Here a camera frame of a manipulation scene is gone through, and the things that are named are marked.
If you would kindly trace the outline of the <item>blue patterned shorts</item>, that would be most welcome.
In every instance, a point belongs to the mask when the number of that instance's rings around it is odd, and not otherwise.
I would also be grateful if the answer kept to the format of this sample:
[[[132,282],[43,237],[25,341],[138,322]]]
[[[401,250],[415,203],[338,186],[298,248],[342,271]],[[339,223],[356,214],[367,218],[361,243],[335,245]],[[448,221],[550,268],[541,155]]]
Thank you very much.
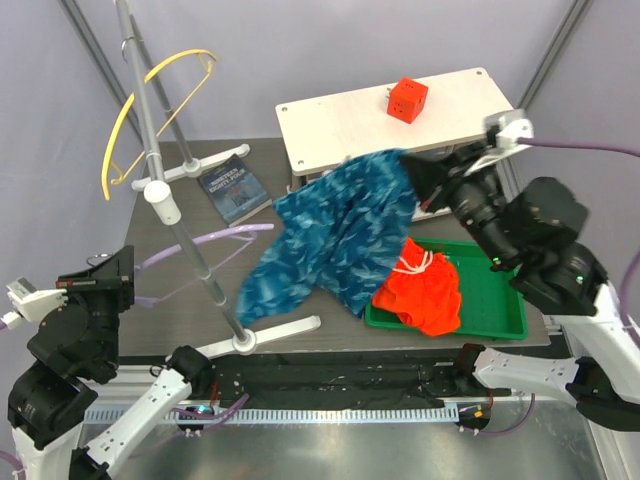
[[[243,325],[294,311],[314,288],[363,312],[396,265],[416,208],[404,153],[353,158],[275,202],[283,230],[237,294]]]

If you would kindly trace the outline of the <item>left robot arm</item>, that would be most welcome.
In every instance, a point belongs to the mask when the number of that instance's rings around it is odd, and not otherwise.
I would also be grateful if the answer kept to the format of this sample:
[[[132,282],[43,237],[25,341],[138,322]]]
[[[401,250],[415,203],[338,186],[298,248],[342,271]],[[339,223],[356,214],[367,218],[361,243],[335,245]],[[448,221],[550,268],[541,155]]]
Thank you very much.
[[[149,389],[101,436],[78,440],[86,411],[119,368],[120,316],[135,302],[134,248],[126,245],[90,268],[38,290],[25,278],[8,284],[13,306],[2,325],[35,323],[27,349],[34,363],[8,396],[18,479],[110,479],[154,426],[179,402],[205,397],[213,385],[209,359],[177,348]]]

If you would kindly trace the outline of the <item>yellow clothes hanger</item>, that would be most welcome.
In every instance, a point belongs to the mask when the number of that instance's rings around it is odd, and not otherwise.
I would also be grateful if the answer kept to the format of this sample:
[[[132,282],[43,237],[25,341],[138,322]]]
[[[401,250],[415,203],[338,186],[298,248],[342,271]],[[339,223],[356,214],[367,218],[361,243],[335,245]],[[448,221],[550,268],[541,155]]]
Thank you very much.
[[[209,78],[213,74],[214,65],[218,61],[218,58],[213,52],[206,49],[184,50],[172,56],[169,56],[163,61],[161,61],[160,63],[156,64],[144,76],[144,83],[148,84],[152,80],[155,80],[156,77],[159,75],[159,73],[162,72],[169,65],[172,65],[176,61],[186,57],[190,57],[190,56],[196,56],[199,59],[201,67],[204,71],[204,76],[201,79],[201,81],[184,98],[184,100],[175,109],[171,110],[171,113],[168,119],[156,132],[156,138],[159,138],[169,126],[173,126],[177,122],[176,117],[178,116],[178,114],[184,109],[184,107],[191,101],[193,96],[200,90],[200,88],[209,80]],[[141,162],[141,160],[145,156],[145,154],[141,152],[126,171],[123,171],[113,161],[113,152],[115,150],[122,125],[126,120],[126,117],[128,116],[128,114],[130,113],[130,110],[132,109],[135,100],[136,100],[136,95],[134,93],[131,93],[129,97],[126,99],[123,107],[121,108],[115,120],[115,123],[112,127],[110,136],[107,140],[107,144],[106,144],[104,155],[103,155],[101,176],[100,176],[102,194],[106,201],[109,201],[111,199],[110,187],[112,185],[120,185],[125,180],[127,180],[129,175],[133,172],[133,169]]]

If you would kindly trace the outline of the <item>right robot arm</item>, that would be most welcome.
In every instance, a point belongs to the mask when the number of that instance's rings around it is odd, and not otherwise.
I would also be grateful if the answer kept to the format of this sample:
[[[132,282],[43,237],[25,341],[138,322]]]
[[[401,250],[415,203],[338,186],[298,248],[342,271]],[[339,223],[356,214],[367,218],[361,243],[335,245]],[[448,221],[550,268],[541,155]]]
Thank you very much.
[[[587,353],[545,359],[467,343],[451,371],[453,386],[465,395],[485,388],[547,396],[602,427],[638,431],[639,326],[628,313],[628,287],[615,288],[577,240],[587,208],[552,177],[532,180],[507,200],[498,160],[489,151],[476,142],[441,160],[404,153],[399,162],[420,209],[449,208],[489,258],[492,271],[513,273],[510,286]]]

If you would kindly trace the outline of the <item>purple clothes hanger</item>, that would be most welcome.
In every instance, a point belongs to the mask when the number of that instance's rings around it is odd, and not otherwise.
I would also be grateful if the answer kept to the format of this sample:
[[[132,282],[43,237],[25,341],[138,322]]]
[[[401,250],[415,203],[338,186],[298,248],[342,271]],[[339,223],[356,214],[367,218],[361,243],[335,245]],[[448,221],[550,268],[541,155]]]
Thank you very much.
[[[200,245],[203,245],[215,240],[224,239],[224,238],[235,239],[243,243],[242,246],[240,246],[230,256],[228,256],[225,260],[221,261],[218,265],[216,265],[213,268],[213,270],[216,270],[219,267],[231,261],[232,259],[234,259],[240,253],[242,253],[246,248],[248,248],[257,239],[259,233],[272,231],[274,228],[275,228],[275,225],[273,223],[246,224],[246,225],[228,227],[222,230],[213,231],[208,234],[198,236],[194,238],[193,241],[196,246],[200,246]],[[182,248],[180,247],[179,244],[174,244],[172,246],[169,246],[163,250],[160,250],[158,253],[155,253],[154,255],[148,257],[147,259],[142,261],[140,264],[136,265],[135,270],[137,272],[143,272],[145,270],[148,270],[149,268],[161,262],[162,260],[165,260],[179,253],[181,250]],[[177,288],[176,290],[173,290],[162,297],[137,296],[135,302],[138,306],[151,309],[151,308],[154,308],[157,304],[164,302],[169,298],[177,295],[181,291],[184,291],[185,289],[189,288],[193,283],[194,281],[189,281],[186,284],[182,285],[181,287]]]

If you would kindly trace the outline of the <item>orange shorts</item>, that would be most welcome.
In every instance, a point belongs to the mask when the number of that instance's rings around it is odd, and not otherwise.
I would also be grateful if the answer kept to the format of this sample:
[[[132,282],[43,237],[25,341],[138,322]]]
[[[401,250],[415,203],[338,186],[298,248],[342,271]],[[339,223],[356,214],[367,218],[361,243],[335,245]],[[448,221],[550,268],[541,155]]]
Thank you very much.
[[[459,285],[458,272],[444,254],[409,238],[390,275],[372,297],[372,305],[427,336],[441,336],[460,327]]]

